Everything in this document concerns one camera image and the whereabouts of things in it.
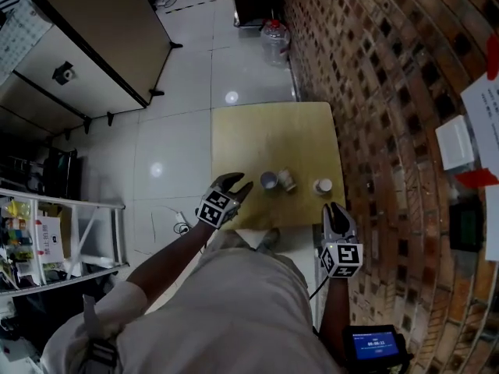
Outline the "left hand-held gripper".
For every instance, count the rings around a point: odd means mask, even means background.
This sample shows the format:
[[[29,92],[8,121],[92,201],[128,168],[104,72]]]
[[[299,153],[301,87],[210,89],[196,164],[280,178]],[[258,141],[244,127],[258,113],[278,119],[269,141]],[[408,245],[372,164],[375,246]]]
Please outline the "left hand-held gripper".
[[[231,221],[237,215],[240,204],[253,189],[253,182],[248,182],[239,190],[231,191],[232,187],[243,177],[242,172],[230,172],[218,176],[213,181],[212,188],[209,188],[203,195],[196,209],[198,220],[217,230],[226,222]]]

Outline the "person's right forearm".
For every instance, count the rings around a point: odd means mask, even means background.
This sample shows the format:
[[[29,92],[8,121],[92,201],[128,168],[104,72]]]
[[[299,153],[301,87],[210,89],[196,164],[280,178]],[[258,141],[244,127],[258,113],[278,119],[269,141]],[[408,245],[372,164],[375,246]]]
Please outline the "person's right forearm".
[[[349,324],[348,281],[341,278],[330,278],[319,329],[319,339],[338,364],[343,364],[346,360],[342,331]]]

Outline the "person's left forearm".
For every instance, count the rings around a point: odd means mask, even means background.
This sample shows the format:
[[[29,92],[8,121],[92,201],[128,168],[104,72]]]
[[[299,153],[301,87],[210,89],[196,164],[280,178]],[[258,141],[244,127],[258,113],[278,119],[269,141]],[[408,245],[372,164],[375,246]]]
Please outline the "person's left forearm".
[[[126,279],[147,297],[149,309],[178,279],[200,249],[207,244],[215,228],[199,221],[187,233],[141,263]]]

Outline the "person's beige trousers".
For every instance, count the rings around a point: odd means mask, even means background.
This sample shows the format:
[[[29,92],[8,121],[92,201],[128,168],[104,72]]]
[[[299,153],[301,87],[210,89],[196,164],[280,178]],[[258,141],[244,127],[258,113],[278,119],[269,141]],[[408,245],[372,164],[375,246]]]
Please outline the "person's beige trousers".
[[[296,264],[287,256],[276,253],[274,250],[270,253],[258,252],[257,248],[250,246],[236,231],[218,231],[214,236],[213,241],[209,244],[203,256],[200,257],[196,268],[201,268],[203,265],[208,264],[213,261],[216,257],[221,257],[223,255],[234,255],[235,253],[244,252],[249,253],[251,257],[260,254],[261,256],[268,256],[272,259],[282,263],[288,267],[293,272],[296,272],[297,276],[302,276],[303,273],[296,266]]]

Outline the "person's grey shoe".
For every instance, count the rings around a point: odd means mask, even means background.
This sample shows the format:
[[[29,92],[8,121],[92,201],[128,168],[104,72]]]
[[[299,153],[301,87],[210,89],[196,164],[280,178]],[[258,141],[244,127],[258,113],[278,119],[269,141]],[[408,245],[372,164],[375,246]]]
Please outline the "person's grey shoe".
[[[262,253],[273,252],[276,245],[279,243],[280,238],[280,230],[278,228],[272,228],[263,236],[260,244],[257,246],[257,251]]]

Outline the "black device blue screen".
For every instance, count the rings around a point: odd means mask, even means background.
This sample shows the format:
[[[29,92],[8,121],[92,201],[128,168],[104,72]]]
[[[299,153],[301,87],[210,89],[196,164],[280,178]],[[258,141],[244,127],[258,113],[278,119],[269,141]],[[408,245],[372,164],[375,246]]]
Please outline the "black device blue screen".
[[[348,374],[406,374],[414,357],[393,325],[350,325],[342,338]]]

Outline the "person's white shirt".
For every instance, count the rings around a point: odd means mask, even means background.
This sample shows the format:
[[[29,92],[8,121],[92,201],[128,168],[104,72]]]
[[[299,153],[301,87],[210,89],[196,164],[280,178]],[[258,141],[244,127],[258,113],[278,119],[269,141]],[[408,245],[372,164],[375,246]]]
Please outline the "person's white shirt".
[[[95,311],[120,374],[341,374],[313,333],[305,284],[249,249],[206,252],[155,311],[128,281]]]

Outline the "red tape strip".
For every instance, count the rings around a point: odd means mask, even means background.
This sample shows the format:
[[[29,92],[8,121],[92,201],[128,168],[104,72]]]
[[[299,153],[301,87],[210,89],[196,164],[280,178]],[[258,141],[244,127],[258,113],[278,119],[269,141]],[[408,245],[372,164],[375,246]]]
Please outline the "red tape strip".
[[[499,178],[488,168],[467,171],[455,176],[457,181],[469,189],[499,185]]]
[[[493,81],[499,75],[499,37],[492,34],[487,40],[487,79]]]

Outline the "blank white paper sheet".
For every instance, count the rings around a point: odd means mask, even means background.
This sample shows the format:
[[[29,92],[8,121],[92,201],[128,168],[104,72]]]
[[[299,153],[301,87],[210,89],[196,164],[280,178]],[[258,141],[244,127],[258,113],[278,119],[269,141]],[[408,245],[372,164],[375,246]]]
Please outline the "blank white paper sheet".
[[[485,188],[487,231],[485,259],[499,262],[499,185]]]

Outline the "white metal shelf rack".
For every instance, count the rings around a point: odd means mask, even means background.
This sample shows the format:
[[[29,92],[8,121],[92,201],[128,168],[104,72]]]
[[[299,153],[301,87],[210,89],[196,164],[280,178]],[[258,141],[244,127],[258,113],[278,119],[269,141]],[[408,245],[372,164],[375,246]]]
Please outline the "white metal shelf rack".
[[[0,250],[0,298],[18,297],[116,274],[128,268],[119,204],[93,203],[0,188],[0,208],[11,199],[28,203],[34,257],[7,258]],[[43,264],[37,253],[36,220],[59,217],[64,260]]]

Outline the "white paper notice with text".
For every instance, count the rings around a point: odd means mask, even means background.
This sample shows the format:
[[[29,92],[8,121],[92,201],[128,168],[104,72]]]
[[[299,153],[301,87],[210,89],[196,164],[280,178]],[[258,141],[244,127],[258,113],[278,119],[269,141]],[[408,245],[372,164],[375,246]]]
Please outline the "white paper notice with text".
[[[499,178],[499,75],[484,73],[461,92],[478,147],[481,166]]]

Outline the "white sign red print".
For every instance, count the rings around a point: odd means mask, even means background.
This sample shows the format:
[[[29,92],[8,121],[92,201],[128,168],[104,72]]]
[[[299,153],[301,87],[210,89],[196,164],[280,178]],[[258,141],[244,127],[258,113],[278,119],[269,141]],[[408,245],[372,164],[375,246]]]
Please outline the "white sign red print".
[[[43,264],[64,260],[61,221],[59,217],[40,217],[36,220],[37,253]]]

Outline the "patterned white sheet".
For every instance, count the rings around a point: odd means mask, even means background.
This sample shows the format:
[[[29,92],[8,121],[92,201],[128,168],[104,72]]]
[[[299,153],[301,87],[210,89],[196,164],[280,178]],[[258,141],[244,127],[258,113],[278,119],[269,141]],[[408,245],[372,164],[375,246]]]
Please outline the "patterned white sheet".
[[[20,0],[0,29],[0,86],[53,27],[33,0]]]

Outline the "black wall display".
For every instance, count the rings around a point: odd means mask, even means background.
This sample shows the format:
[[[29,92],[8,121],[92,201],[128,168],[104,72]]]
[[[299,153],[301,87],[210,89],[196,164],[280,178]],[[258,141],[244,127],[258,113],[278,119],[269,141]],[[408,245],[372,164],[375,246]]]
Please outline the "black wall display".
[[[483,244],[483,211],[477,203],[449,206],[449,241],[454,250],[478,252]]]

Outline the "white wall switch box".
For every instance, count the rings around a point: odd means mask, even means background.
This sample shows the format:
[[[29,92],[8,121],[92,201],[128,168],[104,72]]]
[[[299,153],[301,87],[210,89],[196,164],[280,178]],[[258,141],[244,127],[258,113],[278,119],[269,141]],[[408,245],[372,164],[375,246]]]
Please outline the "white wall switch box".
[[[435,133],[445,171],[475,160],[469,129],[463,115],[458,115],[436,128]]]

